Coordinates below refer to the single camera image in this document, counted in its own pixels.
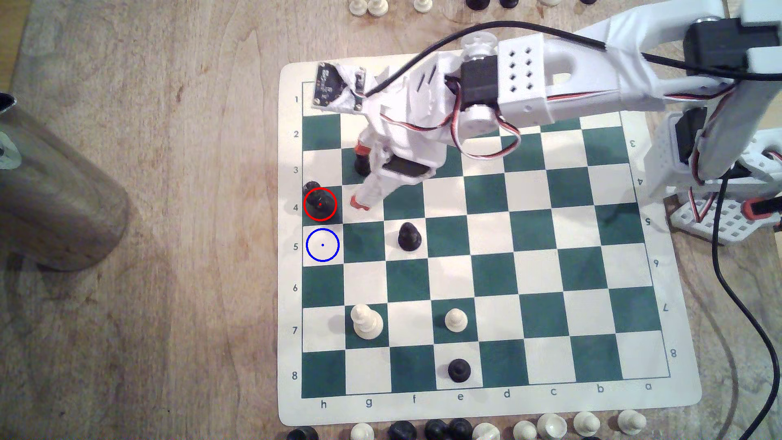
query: green square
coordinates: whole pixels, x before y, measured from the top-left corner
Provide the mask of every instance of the green square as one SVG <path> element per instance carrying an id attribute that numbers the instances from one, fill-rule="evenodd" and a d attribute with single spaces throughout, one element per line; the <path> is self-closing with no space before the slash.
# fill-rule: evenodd
<path id="1" fill-rule="evenodd" d="M 576 382 L 621 380 L 622 365 L 615 334 L 589 334 L 570 337 Z"/>
<path id="2" fill-rule="evenodd" d="M 301 354 L 301 397 L 345 395 L 345 350 Z"/>
<path id="3" fill-rule="evenodd" d="M 603 252 L 599 247 L 559 249 L 559 269 L 565 290 L 605 289 Z"/>
<path id="4" fill-rule="evenodd" d="M 593 204 L 589 171 L 584 168 L 546 170 L 551 207 L 588 206 Z"/>
<path id="5" fill-rule="evenodd" d="M 475 296 L 517 294 L 513 254 L 472 255 Z"/>
<path id="6" fill-rule="evenodd" d="M 345 304 L 342 265 L 301 268 L 301 306 L 326 307 Z"/>
<path id="7" fill-rule="evenodd" d="M 345 263 L 383 261 L 386 259 L 386 236 L 383 222 L 346 223 L 343 225 Z"/>
<path id="8" fill-rule="evenodd" d="M 515 136 L 503 136 L 502 147 L 511 145 Z M 543 143 L 540 141 L 540 133 L 522 135 L 522 144 L 513 153 L 503 158 L 505 172 L 544 170 L 546 164 L 543 160 Z"/>
<path id="9" fill-rule="evenodd" d="M 598 205 L 594 210 L 597 214 L 601 244 L 644 242 L 637 204 Z"/>
<path id="10" fill-rule="evenodd" d="M 329 220 L 324 220 L 323 222 L 316 222 L 312 218 L 310 218 L 310 215 L 312 215 L 315 218 L 320 218 L 320 214 L 315 214 L 310 210 L 309 207 L 307 207 L 307 212 L 310 213 L 310 215 L 307 215 L 306 212 L 304 212 L 304 197 L 302 197 L 302 203 L 299 204 L 299 209 L 301 211 L 301 224 L 302 226 L 313 226 L 313 225 L 338 225 L 339 223 L 342 223 L 342 187 L 341 186 L 326 186 L 327 189 L 329 189 L 332 193 L 334 193 L 334 197 L 336 197 L 337 202 L 337 211 L 334 213 L 334 215 Z"/>
<path id="11" fill-rule="evenodd" d="M 302 150 L 332 150 L 342 147 L 338 114 L 305 116 L 301 124 Z"/>
<path id="12" fill-rule="evenodd" d="M 524 341 L 481 341 L 484 388 L 529 385 Z"/>
<path id="13" fill-rule="evenodd" d="M 662 329 L 654 287 L 628 287 L 608 292 L 616 333 Z"/>
<path id="14" fill-rule="evenodd" d="M 622 127 L 584 130 L 586 162 L 589 165 L 626 164 L 627 145 Z"/>
<path id="15" fill-rule="evenodd" d="M 467 213 L 502 212 L 508 210 L 505 195 L 505 175 L 470 175 L 465 177 Z"/>
<path id="16" fill-rule="evenodd" d="M 469 255 L 467 216 L 427 218 L 426 243 L 429 257 Z"/>
<path id="17" fill-rule="evenodd" d="M 568 335 L 568 316 L 562 292 L 522 294 L 518 300 L 522 307 L 524 337 Z"/>
<path id="18" fill-rule="evenodd" d="M 581 120 L 578 117 L 556 121 L 553 124 L 541 125 L 542 132 L 563 132 L 564 130 L 580 130 Z"/>
<path id="19" fill-rule="evenodd" d="M 369 308 L 380 314 L 383 318 L 383 331 L 375 339 L 363 339 L 353 329 L 353 318 L 350 317 L 352 305 L 345 306 L 345 348 L 376 348 L 389 346 L 389 309 L 386 303 L 369 304 Z"/>
<path id="20" fill-rule="evenodd" d="M 511 234 L 514 251 L 535 251 L 557 247 L 551 209 L 512 212 Z"/>
<path id="21" fill-rule="evenodd" d="M 383 201 L 386 220 L 424 217 L 424 186 L 402 185 Z"/>
<path id="22" fill-rule="evenodd" d="M 435 391 L 433 345 L 391 347 L 391 392 Z"/>
<path id="23" fill-rule="evenodd" d="M 425 260 L 386 261 L 389 302 L 429 299 L 429 263 Z"/>
<path id="24" fill-rule="evenodd" d="M 445 315 L 452 308 L 458 308 L 467 315 L 467 328 L 459 333 L 445 327 Z M 475 323 L 475 300 L 472 298 L 443 299 L 432 301 L 432 328 L 435 344 L 469 342 L 478 340 L 478 325 Z"/>

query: metal cylinder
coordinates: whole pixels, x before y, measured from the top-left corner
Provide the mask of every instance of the metal cylinder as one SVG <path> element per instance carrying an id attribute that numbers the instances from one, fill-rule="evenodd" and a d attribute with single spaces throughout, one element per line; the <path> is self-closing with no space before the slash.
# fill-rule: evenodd
<path id="1" fill-rule="evenodd" d="M 101 261 L 127 225 L 125 190 L 0 92 L 0 240 L 52 269 Z"/>

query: black cable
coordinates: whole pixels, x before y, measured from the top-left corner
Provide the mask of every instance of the black cable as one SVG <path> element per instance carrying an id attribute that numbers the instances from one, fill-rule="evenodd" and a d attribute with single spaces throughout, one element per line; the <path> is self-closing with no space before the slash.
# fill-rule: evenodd
<path id="1" fill-rule="evenodd" d="M 771 392 L 769 393 L 769 398 L 766 400 L 766 404 L 763 405 L 763 408 L 760 409 L 760 412 L 755 417 L 755 419 L 752 421 L 752 423 L 749 424 L 749 427 L 747 427 L 747 430 L 744 431 L 744 434 L 739 437 L 739 440 L 747 440 L 753 432 L 755 432 L 755 429 L 758 428 L 758 425 L 760 425 L 760 422 L 763 421 L 764 418 L 766 418 L 766 415 L 769 413 L 769 410 L 771 410 L 771 405 L 774 404 L 774 401 L 777 399 L 777 393 L 780 389 L 780 364 L 779 359 L 777 358 L 777 351 L 774 350 L 773 343 L 769 339 L 769 336 L 766 334 L 766 332 L 763 330 L 763 327 L 760 326 L 758 323 L 758 320 L 755 319 L 755 317 L 752 315 L 752 313 L 747 309 L 747 307 L 744 305 L 743 302 L 741 302 L 740 299 L 736 296 L 736 294 L 733 292 L 733 289 L 728 286 L 727 281 L 725 281 L 725 278 L 723 278 L 723 273 L 721 270 L 719 270 L 719 255 L 717 254 L 717 238 L 719 236 L 719 217 L 722 214 L 723 210 L 723 201 L 725 200 L 725 192 L 728 187 L 728 179 L 723 179 L 722 184 L 719 186 L 719 195 L 717 196 L 717 208 L 716 211 L 714 211 L 714 229 L 712 232 L 712 264 L 714 265 L 714 274 L 717 275 L 717 280 L 720 284 L 722 284 L 723 289 L 725 289 L 725 293 L 728 294 L 730 299 L 736 303 L 736 306 L 741 310 L 742 313 L 744 313 L 744 316 L 747 317 L 749 320 L 749 323 L 752 324 L 752 326 L 755 328 L 755 331 L 758 332 L 758 335 L 760 335 L 760 338 L 763 339 L 763 344 L 766 345 L 766 348 L 769 350 L 769 357 L 771 358 L 771 370 L 773 371 L 773 379 L 771 381 Z"/>

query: chess piece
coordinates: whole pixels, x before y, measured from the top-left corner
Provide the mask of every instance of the chess piece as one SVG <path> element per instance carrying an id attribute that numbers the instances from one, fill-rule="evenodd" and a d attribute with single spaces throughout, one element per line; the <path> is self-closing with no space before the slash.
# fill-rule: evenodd
<path id="1" fill-rule="evenodd" d="M 646 417 L 632 409 L 625 409 L 619 413 L 619 418 L 616 423 L 619 425 L 619 429 L 625 434 L 635 435 L 646 427 Z"/>
<path id="2" fill-rule="evenodd" d="M 538 435 L 543 440 L 557 440 L 568 433 L 568 423 L 562 417 L 545 413 L 538 419 Z"/>
<path id="3" fill-rule="evenodd" d="M 458 308 L 452 308 L 445 314 L 445 327 L 454 333 L 466 329 L 467 321 L 467 314 Z"/>
<path id="4" fill-rule="evenodd" d="M 591 437 L 600 429 L 600 419 L 589 411 L 582 411 L 573 419 L 573 427 L 580 436 Z"/>

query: white square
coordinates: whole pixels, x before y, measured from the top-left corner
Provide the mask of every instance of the white square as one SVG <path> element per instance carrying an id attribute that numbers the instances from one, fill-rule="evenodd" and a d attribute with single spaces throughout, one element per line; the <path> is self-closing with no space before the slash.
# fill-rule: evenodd
<path id="1" fill-rule="evenodd" d="M 651 286 L 644 243 L 612 244 L 601 249 L 609 289 Z"/>
<path id="2" fill-rule="evenodd" d="M 587 165 L 587 150 L 581 130 L 540 133 L 546 169 L 578 168 Z"/>
<path id="3" fill-rule="evenodd" d="M 448 365 L 454 359 L 464 359 L 470 364 L 470 377 L 458 383 L 448 376 Z M 481 388 L 481 349 L 478 342 L 454 342 L 435 345 L 435 382 L 438 390 L 455 388 Z"/>
<path id="4" fill-rule="evenodd" d="M 343 186 L 342 213 L 343 223 L 366 223 L 383 221 L 383 203 L 373 206 L 369 211 L 350 206 L 350 198 L 356 193 L 360 183 Z"/>
<path id="5" fill-rule="evenodd" d="M 391 350 L 388 347 L 345 350 L 345 393 L 391 392 Z"/>
<path id="6" fill-rule="evenodd" d="M 464 178 L 426 179 L 422 185 L 424 186 L 424 214 L 426 218 L 467 214 Z"/>
<path id="7" fill-rule="evenodd" d="M 343 256 L 344 246 L 341 245 L 341 243 L 344 243 L 342 225 L 304 226 L 302 233 L 303 243 L 300 243 L 300 246 L 302 247 L 304 266 L 341 265 L 345 261 Z M 337 235 L 339 243 L 337 243 L 334 235 Z M 318 260 L 331 259 L 328 261 L 317 261 L 315 258 Z"/>
<path id="8" fill-rule="evenodd" d="M 551 208 L 546 170 L 505 173 L 505 193 L 509 211 Z"/>
<path id="9" fill-rule="evenodd" d="M 461 148 L 470 154 L 492 154 L 502 150 L 502 139 L 500 136 L 467 139 L 461 143 Z M 505 163 L 502 159 L 478 160 L 462 154 L 461 169 L 463 175 L 502 174 L 505 172 Z"/>
<path id="10" fill-rule="evenodd" d="M 670 375 L 660 330 L 617 333 L 616 345 L 619 347 L 619 364 L 622 366 L 623 378 Z"/>
<path id="11" fill-rule="evenodd" d="M 475 297 L 475 324 L 479 341 L 524 339 L 518 295 Z"/>
<path id="12" fill-rule="evenodd" d="M 556 207 L 551 210 L 557 248 L 600 246 L 594 206 Z"/>
<path id="13" fill-rule="evenodd" d="M 472 259 L 469 255 L 430 258 L 429 295 L 431 299 L 471 298 Z"/>
<path id="14" fill-rule="evenodd" d="M 330 352 L 345 349 L 345 307 L 314 307 L 302 310 L 302 350 Z"/>
<path id="15" fill-rule="evenodd" d="M 530 384 L 576 381 L 569 336 L 527 338 L 524 353 Z"/>
<path id="16" fill-rule="evenodd" d="M 628 164 L 589 167 L 594 204 L 628 204 L 636 201 Z"/>
<path id="17" fill-rule="evenodd" d="M 511 213 L 487 212 L 467 216 L 470 254 L 500 254 L 513 252 Z"/>
<path id="18" fill-rule="evenodd" d="M 391 347 L 434 344 L 431 301 L 390 302 L 388 307 Z"/>
<path id="19" fill-rule="evenodd" d="M 556 249 L 514 252 L 513 260 L 520 294 L 562 292 L 562 272 Z"/>
<path id="20" fill-rule="evenodd" d="M 570 336 L 616 333 L 607 289 L 571 290 L 564 295 Z"/>
<path id="21" fill-rule="evenodd" d="M 410 222 L 421 234 L 421 246 L 415 251 L 408 252 L 399 247 L 399 230 L 405 222 Z M 429 247 L 426 244 L 426 219 L 406 218 L 401 220 L 386 220 L 383 222 L 383 231 L 386 235 L 386 260 L 418 260 L 429 256 Z"/>
<path id="22" fill-rule="evenodd" d="M 346 263 L 343 271 L 345 305 L 388 302 L 385 261 Z"/>

